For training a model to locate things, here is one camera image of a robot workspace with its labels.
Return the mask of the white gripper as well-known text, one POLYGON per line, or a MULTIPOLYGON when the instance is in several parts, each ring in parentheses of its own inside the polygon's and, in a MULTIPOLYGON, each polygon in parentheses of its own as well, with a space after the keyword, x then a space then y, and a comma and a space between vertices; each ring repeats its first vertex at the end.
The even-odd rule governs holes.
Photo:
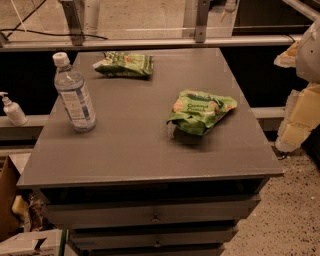
POLYGON ((300 43, 294 42, 275 58, 274 64, 296 67, 297 76, 311 82, 302 91, 291 91, 277 132, 276 148, 293 152, 320 125, 320 18, 307 29, 300 43))

